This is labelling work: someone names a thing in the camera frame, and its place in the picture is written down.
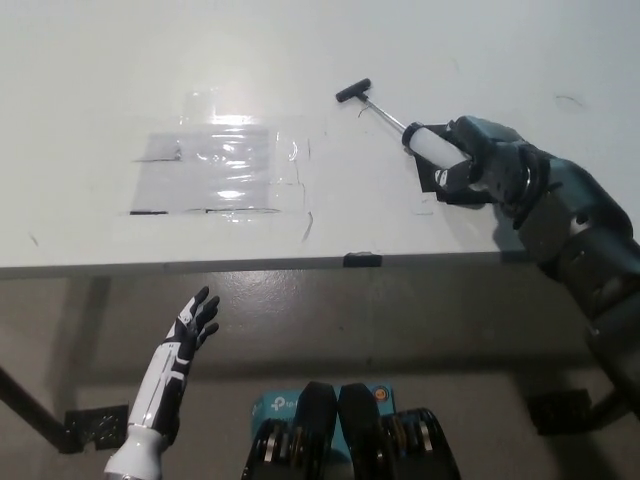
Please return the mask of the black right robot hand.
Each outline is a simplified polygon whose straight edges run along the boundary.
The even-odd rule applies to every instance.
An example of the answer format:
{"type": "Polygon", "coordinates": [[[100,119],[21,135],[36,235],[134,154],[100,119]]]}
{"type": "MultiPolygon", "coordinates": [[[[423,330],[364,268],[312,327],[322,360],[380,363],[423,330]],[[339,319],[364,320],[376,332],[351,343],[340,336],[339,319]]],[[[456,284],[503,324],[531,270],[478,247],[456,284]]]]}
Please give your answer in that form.
{"type": "Polygon", "coordinates": [[[521,223],[548,181],[552,155],[514,129],[474,116],[449,122],[441,137],[467,159],[436,170],[438,191],[449,198],[477,187],[506,216],[521,223]]]}

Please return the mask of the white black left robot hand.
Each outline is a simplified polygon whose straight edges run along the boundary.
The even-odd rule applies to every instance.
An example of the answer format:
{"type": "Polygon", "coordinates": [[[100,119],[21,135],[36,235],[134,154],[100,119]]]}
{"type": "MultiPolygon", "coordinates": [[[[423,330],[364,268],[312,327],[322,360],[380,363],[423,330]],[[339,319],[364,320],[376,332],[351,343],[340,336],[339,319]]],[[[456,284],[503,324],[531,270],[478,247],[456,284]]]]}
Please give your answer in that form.
{"type": "Polygon", "coordinates": [[[196,352],[215,334],[220,298],[201,288],[170,326],[156,348],[140,384],[128,423],[159,433],[165,443],[174,443],[180,427],[179,412],[196,352]]]}

